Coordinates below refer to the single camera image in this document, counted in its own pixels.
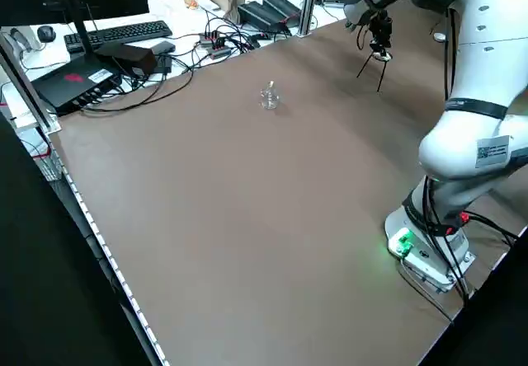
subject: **metal pole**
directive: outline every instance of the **metal pole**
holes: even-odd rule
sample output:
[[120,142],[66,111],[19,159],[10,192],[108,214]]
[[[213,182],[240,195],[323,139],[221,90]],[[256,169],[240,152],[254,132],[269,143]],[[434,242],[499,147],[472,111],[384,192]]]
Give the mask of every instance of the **metal pole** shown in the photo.
[[304,0],[303,11],[300,13],[299,30],[297,36],[306,36],[310,32],[312,22],[312,12],[314,11],[315,0]]
[[66,4],[66,9],[68,10],[68,14],[72,17],[73,24],[75,24],[75,28],[77,28],[77,33],[79,34],[79,37],[81,38],[81,43],[84,48],[85,54],[92,54],[93,49],[92,45],[90,45],[90,39],[88,38],[88,33],[86,31],[86,27],[84,26],[83,22],[83,15],[81,11],[78,8],[78,4],[76,0],[64,0],[64,3]]
[[31,85],[30,79],[22,71],[18,60],[13,55],[12,47],[3,36],[0,36],[0,66],[20,93],[33,117],[35,117],[37,124],[45,134],[58,131],[60,129],[59,123],[46,110],[35,88]]

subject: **white cable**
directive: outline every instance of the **white cable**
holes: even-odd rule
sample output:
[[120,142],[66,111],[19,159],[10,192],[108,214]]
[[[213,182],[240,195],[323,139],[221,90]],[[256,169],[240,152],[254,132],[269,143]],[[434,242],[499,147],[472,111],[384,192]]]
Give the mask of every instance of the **white cable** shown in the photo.
[[405,266],[405,264],[403,263],[403,259],[400,259],[399,260],[399,264],[402,266],[402,270],[405,274],[408,275],[408,277],[420,288],[420,290],[418,290],[413,284],[411,284],[406,278],[405,276],[402,274],[402,271],[399,270],[399,274],[402,276],[402,278],[405,280],[405,282],[407,282],[413,289],[415,289],[419,294],[422,295],[423,298],[425,298],[430,304],[432,304],[438,311],[440,311],[440,313],[446,317],[450,323],[453,323],[453,318],[450,317],[450,315],[447,313],[447,311],[442,307],[442,305],[436,301],[435,298],[433,298],[431,296],[431,294],[429,292],[427,292],[427,290],[418,282],[414,279],[414,277],[411,275],[411,273],[409,273],[407,267]]

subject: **computer mouse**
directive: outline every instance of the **computer mouse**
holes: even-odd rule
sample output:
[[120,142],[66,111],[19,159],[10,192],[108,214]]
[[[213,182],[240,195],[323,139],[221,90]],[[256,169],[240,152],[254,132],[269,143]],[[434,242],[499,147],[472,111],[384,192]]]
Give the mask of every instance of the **computer mouse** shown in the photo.
[[39,29],[36,30],[36,35],[42,43],[53,42],[57,37],[57,34],[55,34],[55,31],[51,26],[39,26]]

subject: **black keyboard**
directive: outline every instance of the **black keyboard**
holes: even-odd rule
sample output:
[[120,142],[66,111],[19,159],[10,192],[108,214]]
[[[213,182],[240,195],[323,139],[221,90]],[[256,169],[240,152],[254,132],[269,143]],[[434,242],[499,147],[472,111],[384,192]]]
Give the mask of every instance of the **black keyboard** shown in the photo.
[[[90,44],[94,49],[98,49],[109,42],[131,43],[170,35],[172,35],[171,29],[165,24],[165,21],[142,22],[141,24],[117,26],[116,28],[88,32]],[[64,43],[66,43],[66,49],[70,54],[84,51],[79,34],[66,35]]]

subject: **brown table surface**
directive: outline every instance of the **brown table surface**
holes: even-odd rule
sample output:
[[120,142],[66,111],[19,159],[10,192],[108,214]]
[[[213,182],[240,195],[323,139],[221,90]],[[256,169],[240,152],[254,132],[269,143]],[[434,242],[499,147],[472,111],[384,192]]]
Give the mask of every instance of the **brown table surface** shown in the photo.
[[[341,22],[200,70],[151,106],[62,119],[54,145],[172,364],[408,365],[446,326],[385,248],[443,106],[437,17],[408,2],[391,13],[379,94],[380,63],[356,79],[369,38],[358,52]],[[270,80],[274,111],[258,103]],[[519,231],[501,202],[518,183],[474,208]],[[469,238],[479,286],[504,247],[481,227]]]

